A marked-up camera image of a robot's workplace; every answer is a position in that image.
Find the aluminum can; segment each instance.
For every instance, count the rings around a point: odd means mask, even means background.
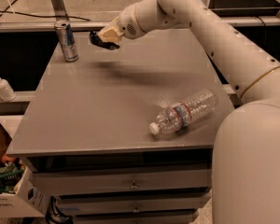
[[[76,61],[78,59],[77,48],[69,21],[56,21],[54,27],[63,50],[64,59],[70,63]]]

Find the drawer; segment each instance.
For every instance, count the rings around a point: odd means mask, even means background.
[[[51,196],[139,191],[189,189],[211,186],[208,164],[148,168],[36,173],[32,183]]]
[[[160,194],[95,195],[88,198],[60,199],[59,209],[68,216],[107,213],[142,213],[148,211],[168,211],[204,207],[209,201],[209,193],[188,193],[186,191]]]
[[[197,218],[197,212],[173,211],[131,215],[105,215],[74,217],[75,224],[189,224]]]

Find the floor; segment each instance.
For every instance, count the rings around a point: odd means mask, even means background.
[[[82,17],[92,21],[111,21],[125,7],[141,0],[63,0],[69,16]],[[54,16],[50,0],[0,0],[0,11],[21,12],[36,16]],[[0,22],[41,22],[55,21],[55,18],[30,17],[18,14],[0,13]],[[212,223],[211,200],[199,210],[195,224]],[[0,224],[20,224],[22,218],[0,218]],[[33,224],[46,223],[44,218],[36,218]]]

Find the white spray bottle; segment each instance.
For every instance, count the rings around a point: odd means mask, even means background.
[[[8,81],[2,78],[0,78],[0,97],[4,101],[12,101],[16,98],[16,93],[12,90]]]

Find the cardboard box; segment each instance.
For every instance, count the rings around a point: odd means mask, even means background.
[[[0,159],[16,132],[21,118],[22,116],[0,116]],[[33,173],[26,169],[16,194],[0,194],[0,217],[45,216],[49,206],[49,197],[43,195],[29,181],[31,175]]]

